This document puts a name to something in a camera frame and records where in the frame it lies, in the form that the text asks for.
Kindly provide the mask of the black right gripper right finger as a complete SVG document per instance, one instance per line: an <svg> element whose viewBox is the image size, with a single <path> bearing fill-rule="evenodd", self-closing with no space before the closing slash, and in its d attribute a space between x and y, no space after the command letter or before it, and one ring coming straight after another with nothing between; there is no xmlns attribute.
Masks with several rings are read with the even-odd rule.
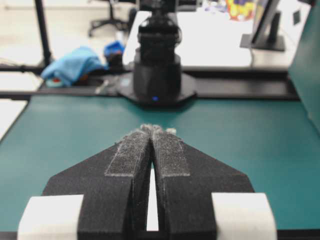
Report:
<svg viewBox="0 0 320 240"><path fill-rule="evenodd" d="M171 240L274 240L267 196L248 176L162 129L151 134L161 227Z"/></svg>

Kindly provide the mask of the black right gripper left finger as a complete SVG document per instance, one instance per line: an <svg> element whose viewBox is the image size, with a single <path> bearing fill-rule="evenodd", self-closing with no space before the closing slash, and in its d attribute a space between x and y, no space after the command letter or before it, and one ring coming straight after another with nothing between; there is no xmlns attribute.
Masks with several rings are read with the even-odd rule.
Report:
<svg viewBox="0 0 320 240"><path fill-rule="evenodd" d="M135 131L52 176L29 199L20 240L124 240L146 227L150 135Z"/></svg>

